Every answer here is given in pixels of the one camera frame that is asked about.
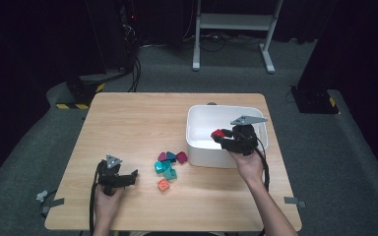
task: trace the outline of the gray carpet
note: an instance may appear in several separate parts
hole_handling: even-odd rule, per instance
[[[378,235],[378,162],[341,94],[330,90],[341,114],[301,114],[289,93],[297,85],[315,43],[272,42],[276,73],[266,73],[257,44],[201,51],[193,72],[192,49],[147,47],[139,52],[137,91],[259,92],[268,102],[293,193],[300,210],[299,235]],[[203,42],[208,49],[218,48]],[[103,92],[127,91],[131,75],[106,83]],[[36,194],[55,190],[81,131],[87,110],[60,110],[65,85],[48,92],[52,107],[21,139],[0,169],[0,235],[79,235],[49,231]],[[256,235],[242,232],[239,235]]]

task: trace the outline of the white metal stand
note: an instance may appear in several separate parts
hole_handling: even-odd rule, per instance
[[[195,32],[195,46],[193,52],[193,70],[199,71],[201,68],[200,62],[200,31],[201,29],[223,29],[223,30],[262,30],[267,31],[267,36],[264,44],[260,44],[260,51],[262,52],[266,69],[268,73],[273,74],[275,67],[269,54],[269,45],[272,40],[273,32],[275,31],[276,23],[278,21],[279,12],[281,11],[284,0],[278,0],[275,12],[269,16],[259,15],[232,15],[232,14],[202,14],[201,0],[198,0],[197,17],[196,17],[196,32]]]

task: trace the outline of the human arm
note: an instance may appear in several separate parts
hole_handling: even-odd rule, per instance
[[[262,179],[263,163],[259,153],[256,150],[248,156],[243,156],[241,153],[229,153],[234,158],[238,173],[253,196],[257,209],[262,216],[266,235],[297,235],[293,226],[265,188]]]
[[[94,236],[109,235],[110,225],[118,211],[123,191],[124,189],[117,189],[113,196],[108,196],[103,193],[103,187],[101,185],[96,186],[94,195],[94,213],[96,216]]]

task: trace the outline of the wooden tabletop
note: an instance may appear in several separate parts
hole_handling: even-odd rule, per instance
[[[173,163],[177,179],[161,192],[154,165],[161,152],[187,153],[187,114],[193,105],[259,109],[268,119],[270,194],[296,230],[301,221],[262,94],[252,93],[114,93],[95,96],[73,150],[45,226],[54,230],[89,229],[89,202],[97,164],[108,153],[123,160],[121,175],[138,169],[134,186],[127,187],[113,221],[115,230],[141,231],[260,231],[263,223],[253,198],[236,169]]]

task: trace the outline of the white plastic container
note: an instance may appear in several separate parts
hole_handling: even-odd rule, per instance
[[[225,105],[195,105],[189,109],[186,142],[188,161],[192,165],[216,168],[236,168],[234,159],[221,145],[214,142],[211,133],[216,129],[232,130],[230,122],[242,115],[263,117],[263,113],[252,107]],[[252,124],[257,137],[268,146],[265,122]]]

